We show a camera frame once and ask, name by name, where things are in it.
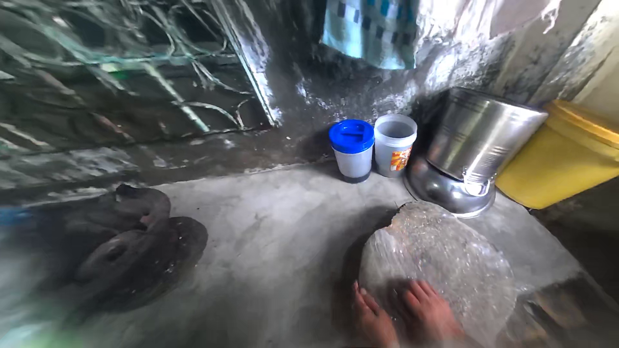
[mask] blue checkered towel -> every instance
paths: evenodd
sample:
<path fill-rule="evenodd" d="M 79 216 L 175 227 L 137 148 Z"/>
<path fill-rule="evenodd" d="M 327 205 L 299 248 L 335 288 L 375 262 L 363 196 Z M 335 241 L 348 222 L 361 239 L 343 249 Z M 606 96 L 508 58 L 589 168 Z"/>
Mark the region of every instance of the blue checkered towel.
<path fill-rule="evenodd" d="M 383 69 L 415 67 L 416 0 L 327 0 L 322 43 Z"/>

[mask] grinding stone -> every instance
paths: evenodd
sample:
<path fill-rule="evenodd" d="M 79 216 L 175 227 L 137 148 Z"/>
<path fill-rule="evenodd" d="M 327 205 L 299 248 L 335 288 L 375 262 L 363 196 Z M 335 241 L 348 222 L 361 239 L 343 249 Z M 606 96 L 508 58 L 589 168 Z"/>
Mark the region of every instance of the grinding stone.
<path fill-rule="evenodd" d="M 450 304 L 465 332 L 493 346 L 516 303 L 501 253 L 449 211 L 428 202 L 402 206 L 391 225 L 365 243 L 359 281 L 396 319 L 394 284 L 423 279 Z"/>

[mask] yellow bucket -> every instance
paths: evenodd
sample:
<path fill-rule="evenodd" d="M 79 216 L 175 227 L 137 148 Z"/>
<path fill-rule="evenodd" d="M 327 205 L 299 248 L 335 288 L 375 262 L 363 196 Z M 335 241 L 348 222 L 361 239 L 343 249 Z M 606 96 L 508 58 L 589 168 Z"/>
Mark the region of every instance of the yellow bucket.
<path fill-rule="evenodd" d="M 523 206 L 541 209 L 619 175 L 619 122 L 570 102 L 544 107 L 545 124 L 496 179 Z"/>

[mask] stainless steel container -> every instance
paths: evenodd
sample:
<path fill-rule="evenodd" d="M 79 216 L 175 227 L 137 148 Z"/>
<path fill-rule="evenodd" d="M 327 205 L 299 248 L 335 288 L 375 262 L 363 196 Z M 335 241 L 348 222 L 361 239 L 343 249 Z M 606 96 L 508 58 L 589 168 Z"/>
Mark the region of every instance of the stainless steel container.
<path fill-rule="evenodd" d="M 427 159 L 464 183 L 489 186 L 546 117 L 544 111 L 453 88 Z"/>
<path fill-rule="evenodd" d="M 462 219 L 478 216 L 495 202 L 494 185 L 465 184 L 432 167 L 423 155 L 411 159 L 406 175 L 404 183 L 413 197 L 438 204 Z M 486 188 L 484 195 L 479 194 Z"/>

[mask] plastic container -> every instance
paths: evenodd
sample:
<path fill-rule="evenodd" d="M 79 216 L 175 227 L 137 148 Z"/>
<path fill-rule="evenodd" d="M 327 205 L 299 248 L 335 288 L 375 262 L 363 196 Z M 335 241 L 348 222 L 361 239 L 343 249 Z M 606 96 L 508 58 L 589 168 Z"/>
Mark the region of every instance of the plastic container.
<path fill-rule="evenodd" d="M 374 137 L 378 173 L 390 178 L 400 176 L 417 139 L 417 123 L 404 115 L 381 116 L 374 124 Z"/>
<path fill-rule="evenodd" d="M 360 120 L 345 120 L 329 130 L 331 147 L 344 181 L 360 183 L 370 177 L 374 129 Z"/>
<path fill-rule="evenodd" d="M 516 202 L 548 207 L 619 175 L 619 122 L 570 102 L 550 116 L 496 179 Z"/>

